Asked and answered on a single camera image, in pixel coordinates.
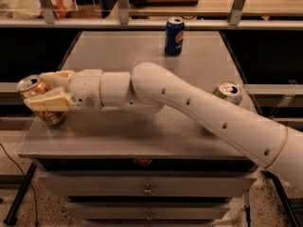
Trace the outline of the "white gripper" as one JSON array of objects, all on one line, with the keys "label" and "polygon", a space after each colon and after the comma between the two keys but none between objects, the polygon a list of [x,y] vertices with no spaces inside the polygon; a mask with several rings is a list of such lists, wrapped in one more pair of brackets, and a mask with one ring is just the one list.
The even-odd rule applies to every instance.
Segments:
[{"label": "white gripper", "polygon": [[102,108],[102,74],[100,69],[85,69],[76,74],[73,70],[42,73],[40,77],[52,90],[26,98],[24,102],[30,110],[37,112],[68,112],[75,103],[84,110],[99,110]]}]

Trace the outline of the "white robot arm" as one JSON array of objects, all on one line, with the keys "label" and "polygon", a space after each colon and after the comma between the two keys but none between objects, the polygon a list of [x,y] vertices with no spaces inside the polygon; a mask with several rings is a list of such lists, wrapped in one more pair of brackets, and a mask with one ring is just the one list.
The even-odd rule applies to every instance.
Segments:
[{"label": "white robot arm", "polygon": [[258,166],[303,188],[303,132],[198,89],[152,62],[131,73],[85,69],[41,74],[51,90],[25,100],[33,111],[117,107],[156,113],[167,105],[223,139]]}]

